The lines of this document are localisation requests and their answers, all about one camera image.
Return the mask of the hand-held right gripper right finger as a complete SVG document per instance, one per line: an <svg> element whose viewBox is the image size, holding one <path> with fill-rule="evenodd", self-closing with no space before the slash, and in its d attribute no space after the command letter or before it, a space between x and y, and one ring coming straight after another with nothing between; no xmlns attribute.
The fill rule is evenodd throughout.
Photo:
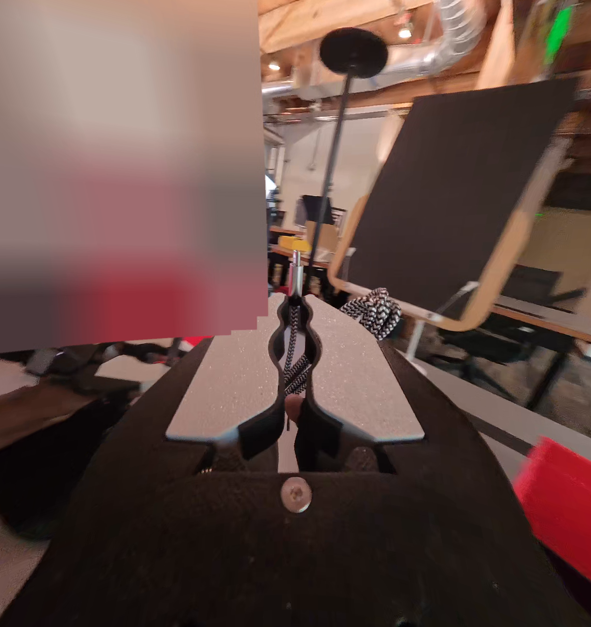
<svg viewBox="0 0 591 627"><path fill-rule="evenodd" d="M315 296L303 301L311 362L294 450L302 472L393 472L386 448L425 437L373 334Z"/></svg>

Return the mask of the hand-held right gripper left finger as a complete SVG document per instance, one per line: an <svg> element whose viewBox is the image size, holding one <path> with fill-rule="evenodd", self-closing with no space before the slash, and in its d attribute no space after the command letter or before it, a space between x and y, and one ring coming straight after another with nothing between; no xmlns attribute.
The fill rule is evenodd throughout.
<svg viewBox="0 0 591 627"><path fill-rule="evenodd" d="M166 438L216 450L236 448L252 459L284 429L284 294L268 299L255 330L215 336L191 378Z"/></svg>

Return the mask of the wooden table with dark legs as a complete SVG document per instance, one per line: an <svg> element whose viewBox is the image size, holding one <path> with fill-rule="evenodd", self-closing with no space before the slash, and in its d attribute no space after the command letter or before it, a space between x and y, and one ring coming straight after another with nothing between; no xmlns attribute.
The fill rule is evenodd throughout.
<svg viewBox="0 0 591 627"><path fill-rule="evenodd" d="M270 235L279 236L296 236L301 239L305 239L305 228L301 230L298 234L284 234L284 233L275 233L274 231L270 231ZM285 287L287 286L287 278L289 272L289 266L291 264L291 259L293 256L293 250L284 249L277 245L278 239L276 243L270 245L270 249L268 252L268 280L271 286L276 287ZM308 264L308 256L312 251L312 247L310 247L310 251L308 252L300 252L302 255L302 264L307 266ZM334 254L323 254L322 256L316 257L314 255L314 266L312 269L312 278L311 284L309 286L310 290L315 293L319 297L325 298L325 295L328 290L332 290L330 287L329 280L327 278L327 269L329 268L329 264L334 257Z"/></svg>

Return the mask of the cardboard box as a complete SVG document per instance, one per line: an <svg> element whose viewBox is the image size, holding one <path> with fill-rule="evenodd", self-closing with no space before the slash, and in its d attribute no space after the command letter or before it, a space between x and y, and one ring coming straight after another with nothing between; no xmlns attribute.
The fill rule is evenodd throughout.
<svg viewBox="0 0 591 627"><path fill-rule="evenodd" d="M313 221L306 221L305 223L305 239L307 243L313 247L315 228L317 224ZM334 254L338 246L338 230L333 224L323 223L320 225L319 238L317 240L317 247L315 256L319 257L323 254Z"/></svg>

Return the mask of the dark monitor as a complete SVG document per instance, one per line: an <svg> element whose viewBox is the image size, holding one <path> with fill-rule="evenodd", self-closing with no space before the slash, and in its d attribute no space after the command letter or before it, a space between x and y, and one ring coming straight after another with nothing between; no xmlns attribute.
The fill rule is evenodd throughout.
<svg viewBox="0 0 591 627"><path fill-rule="evenodd" d="M319 220L322 197L304 194L299 197L295 205L293 223L296 226L305 226L308 221L316 223ZM330 201L326 202L323 223L334 225Z"/></svg>

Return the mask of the black office chair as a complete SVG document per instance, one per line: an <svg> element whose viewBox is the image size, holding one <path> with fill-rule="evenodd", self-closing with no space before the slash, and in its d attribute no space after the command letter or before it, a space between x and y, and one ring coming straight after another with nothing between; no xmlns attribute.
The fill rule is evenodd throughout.
<svg viewBox="0 0 591 627"><path fill-rule="evenodd" d="M554 304L552 296L562 276L561 271L516 264L503 286L501 296L565 312L566 309Z"/></svg>

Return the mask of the wood-edged background table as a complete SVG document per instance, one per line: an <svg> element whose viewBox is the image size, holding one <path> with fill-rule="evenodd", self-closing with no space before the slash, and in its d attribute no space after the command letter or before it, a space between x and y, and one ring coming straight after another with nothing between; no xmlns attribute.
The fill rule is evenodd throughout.
<svg viewBox="0 0 591 627"><path fill-rule="evenodd" d="M534 303L500 296L492 306L493 314L518 320L591 344L591 320L581 314L565 312Z"/></svg>

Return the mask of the red flat object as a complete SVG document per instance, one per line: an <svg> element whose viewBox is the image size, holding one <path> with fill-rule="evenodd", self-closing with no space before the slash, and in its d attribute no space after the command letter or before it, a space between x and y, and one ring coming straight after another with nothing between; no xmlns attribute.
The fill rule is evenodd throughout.
<svg viewBox="0 0 591 627"><path fill-rule="evenodd" d="M535 537L591 582L591 461L541 437L513 490Z"/></svg>

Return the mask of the black pole with round disc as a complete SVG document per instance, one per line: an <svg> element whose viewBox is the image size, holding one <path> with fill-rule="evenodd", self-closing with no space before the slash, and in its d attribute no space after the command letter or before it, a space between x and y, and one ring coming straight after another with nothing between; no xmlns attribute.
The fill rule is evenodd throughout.
<svg viewBox="0 0 591 627"><path fill-rule="evenodd" d="M320 225L323 224L325 205L329 201L330 186L336 167L342 126L352 84L354 80L370 79L379 74L387 63L388 53L386 44L378 35L356 27L345 27L333 30L323 38L320 44L320 58L328 70L344 77L344 83L340 92L337 121L323 179L320 216L316 222L314 243L308 259L308 276L312 272Z"/></svg>

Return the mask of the green lit sign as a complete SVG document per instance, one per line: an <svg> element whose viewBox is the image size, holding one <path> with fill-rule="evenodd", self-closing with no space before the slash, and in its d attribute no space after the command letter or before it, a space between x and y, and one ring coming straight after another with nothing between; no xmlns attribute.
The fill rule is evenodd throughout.
<svg viewBox="0 0 591 627"><path fill-rule="evenodd" d="M556 59L571 25L573 6L573 1L555 1L550 8L542 35L543 67L549 67Z"/></svg>

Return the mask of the black panel with wooden frame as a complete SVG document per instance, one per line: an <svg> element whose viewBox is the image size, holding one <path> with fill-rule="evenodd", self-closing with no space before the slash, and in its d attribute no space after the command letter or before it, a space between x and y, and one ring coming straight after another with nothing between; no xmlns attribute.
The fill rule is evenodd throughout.
<svg viewBox="0 0 591 627"><path fill-rule="evenodd" d="M338 290L387 288L410 317L465 332L490 315L567 150L553 134L579 80L415 98L328 268Z"/></svg>

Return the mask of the silver air duct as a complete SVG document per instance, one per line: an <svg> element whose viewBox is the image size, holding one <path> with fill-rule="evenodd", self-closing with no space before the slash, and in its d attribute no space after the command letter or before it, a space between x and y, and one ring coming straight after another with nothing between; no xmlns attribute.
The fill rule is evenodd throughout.
<svg viewBox="0 0 591 627"><path fill-rule="evenodd" d="M482 2L435 1L433 4L440 22L441 36L429 43L387 46L388 58L382 71L370 79L354 80L350 93L378 91L440 74L465 58L476 47L486 24ZM312 65L308 82L293 77L263 84L261 97L264 104L277 98L297 97L314 101L340 95L344 77L328 70L321 61L321 42L318 46L317 64L323 65L334 79L317 80L313 73L315 65Z"/></svg>

